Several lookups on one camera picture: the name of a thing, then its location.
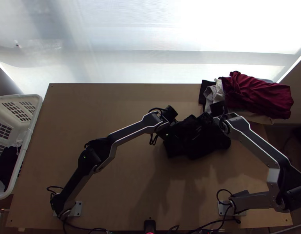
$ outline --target bright window light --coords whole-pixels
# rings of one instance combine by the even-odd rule
[[[301,1],[0,1],[0,65],[24,93],[50,82],[279,82],[301,58]]]

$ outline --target table surface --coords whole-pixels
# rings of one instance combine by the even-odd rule
[[[14,189],[7,226],[61,229],[62,223],[52,216],[46,187],[66,184],[84,144],[141,120],[153,107],[173,106],[178,120],[198,116],[199,89],[192,84],[50,84]],[[254,130],[266,138],[262,125]],[[220,218],[217,190],[268,189],[268,168],[240,142],[232,141],[228,150],[196,161],[170,160],[161,139],[156,146],[148,142],[149,135],[142,135],[118,148],[115,160],[77,196],[83,202],[82,214],[70,218],[70,223],[142,230],[144,220],[151,217],[158,230],[176,224],[181,230],[195,229]],[[249,210],[241,221],[226,222],[224,227],[292,224],[290,214],[273,209]]]

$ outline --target maroon fabric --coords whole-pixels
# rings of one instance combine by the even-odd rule
[[[242,108],[273,119],[289,119],[294,101],[290,87],[241,74],[230,73],[222,77],[227,107]]]

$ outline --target black cloth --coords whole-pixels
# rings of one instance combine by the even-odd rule
[[[5,186],[4,192],[7,190],[9,181],[11,180],[11,175],[17,162],[20,148],[21,147],[17,148],[14,146],[5,147],[0,156],[0,181]]]

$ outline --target white laundry basket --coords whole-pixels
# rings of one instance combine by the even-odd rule
[[[23,140],[5,192],[5,186],[0,181],[0,199],[6,198],[14,188],[41,106],[42,97],[39,95],[0,96],[0,156],[5,147]]]

